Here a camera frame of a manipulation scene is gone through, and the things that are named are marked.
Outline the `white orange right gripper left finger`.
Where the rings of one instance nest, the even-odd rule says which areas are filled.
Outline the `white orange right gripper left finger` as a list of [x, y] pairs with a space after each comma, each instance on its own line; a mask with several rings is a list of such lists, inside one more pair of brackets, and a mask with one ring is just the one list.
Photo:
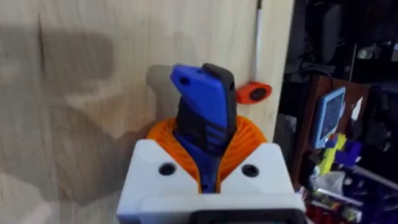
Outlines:
[[188, 218], [200, 208], [199, 171], [174, 137], [174, 118], [158, 122], [134, 146], [118, 218]]

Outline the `white orange right gripper right finger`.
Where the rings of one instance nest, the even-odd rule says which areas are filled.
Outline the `white orange right gripper right finger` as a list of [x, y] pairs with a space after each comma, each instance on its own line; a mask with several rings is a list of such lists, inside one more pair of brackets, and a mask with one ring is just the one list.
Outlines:
[[236, 117], [236, 132], [227, 146], [216, 179], [216, 191], [260, 194], [293, 192], [282, 150], [269, 142], [248, 118]]

